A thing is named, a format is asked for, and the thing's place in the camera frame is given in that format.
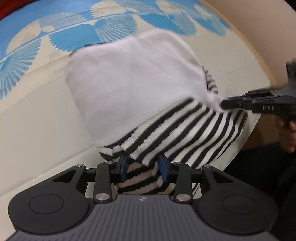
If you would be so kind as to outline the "person right hand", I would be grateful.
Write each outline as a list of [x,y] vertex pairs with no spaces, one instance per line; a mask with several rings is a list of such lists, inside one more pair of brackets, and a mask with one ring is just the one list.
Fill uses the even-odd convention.
[[287,121],[286,118],[275,117],[276,128],[279,132],[280,145],[282,149],[288,153],[295,151],[295,120]]

